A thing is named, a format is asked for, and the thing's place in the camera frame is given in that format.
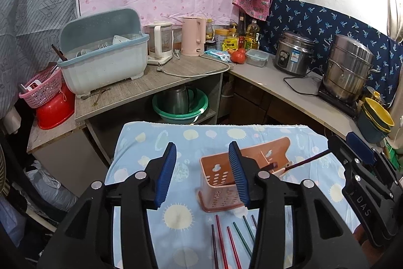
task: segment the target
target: white kettle handle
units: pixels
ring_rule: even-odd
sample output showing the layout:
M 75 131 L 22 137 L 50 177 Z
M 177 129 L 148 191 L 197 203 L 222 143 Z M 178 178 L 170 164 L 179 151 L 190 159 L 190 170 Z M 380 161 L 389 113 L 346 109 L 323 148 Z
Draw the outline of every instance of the white kettle handle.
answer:
M 161 26 L 154 27 L 154 45 L 155 45 L 155 57 L 162 57 L 162 40 L 161 40 Z

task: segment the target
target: red plastic bowl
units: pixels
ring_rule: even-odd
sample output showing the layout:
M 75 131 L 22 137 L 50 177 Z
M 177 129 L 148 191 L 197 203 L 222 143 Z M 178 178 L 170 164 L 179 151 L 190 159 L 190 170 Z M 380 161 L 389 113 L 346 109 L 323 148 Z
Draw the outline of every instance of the red plastic bowl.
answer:
M 52 129 L 65 122 L 74 113 L 75 95 L 70 92 L 66 84 L 62 84 L 62 92 L 59 92 L 49 102 L 36 109 L 38 126 L 43 130 Z

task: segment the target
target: rice cooker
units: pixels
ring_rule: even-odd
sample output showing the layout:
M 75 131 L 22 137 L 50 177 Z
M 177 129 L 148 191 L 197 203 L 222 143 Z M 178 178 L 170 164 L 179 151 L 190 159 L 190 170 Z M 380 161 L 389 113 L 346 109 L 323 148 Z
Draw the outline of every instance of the rice cooker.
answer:
M 314 42 L 298 33 L 285 31 L 279 39 L 275 66 L 293 76 L 306 74 L 314 54 Z

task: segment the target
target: tomato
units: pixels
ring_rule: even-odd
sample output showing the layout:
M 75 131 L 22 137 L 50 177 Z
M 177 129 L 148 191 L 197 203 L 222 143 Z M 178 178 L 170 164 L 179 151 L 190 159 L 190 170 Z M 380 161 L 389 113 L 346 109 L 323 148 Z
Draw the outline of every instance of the tomato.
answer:
M 243 64 L 246 60 L 245 54 L 235 51 L 231 54 L 231 61 L 234 63 Z

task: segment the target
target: silver screw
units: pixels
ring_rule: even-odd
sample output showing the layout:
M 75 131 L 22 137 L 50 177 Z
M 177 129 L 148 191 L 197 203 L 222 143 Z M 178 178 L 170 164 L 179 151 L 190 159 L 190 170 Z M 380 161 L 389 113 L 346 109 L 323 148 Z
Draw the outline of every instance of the silver screw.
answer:
M 262 178 L 262 179 L 267 179 L 268 177 L 270 177 L 270 173 L 268 173 L 267 171 L 263 171 L 263 170 L 259 171 L 257 173 L 257 175 L 259 178 Z
M 136 179 L 142 180 L 147 177 L 147 173 L 145 171 L 139 171 L 134 174 Z
M 100 189 L 102 187 L 102 182 L 100 182 L 100 181 L 96 181 L 96 182 L 93 182 L 92 184 L 91 184 L 91 188 L 92 189 L 94 189 L 94 190 L 98 190 L 98 189 Z
M 315 186 L 315 183 L 310 179 L 305 179 L 303 184 L 306 188 L 312 188 L 313 186 Z

